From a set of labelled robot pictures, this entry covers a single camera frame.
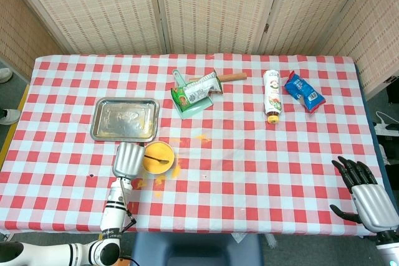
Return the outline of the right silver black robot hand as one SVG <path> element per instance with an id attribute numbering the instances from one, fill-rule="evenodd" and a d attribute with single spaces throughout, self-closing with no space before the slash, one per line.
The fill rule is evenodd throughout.
<path id="1" fill-rule="evenodd" d="M 342 156 L 333 160 L 332 164 L 339 171 L 357 211 L 344 212 L 333 204 L 330 205 L 331 210 L 341 219 L 362 224 L 372 233 L 396 230 L 398 213 L 370 168 L 360 161 L 354 162 Z"/>

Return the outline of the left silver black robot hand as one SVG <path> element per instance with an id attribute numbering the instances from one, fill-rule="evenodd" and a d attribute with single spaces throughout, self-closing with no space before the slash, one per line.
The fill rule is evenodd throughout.
<path id="1" fill-rule="evenodd" d="M 143 146 L 121 142 L 112 166 L 115 177 L 133 181 L 140 172 L 144 154 L 145 148 Z"/>

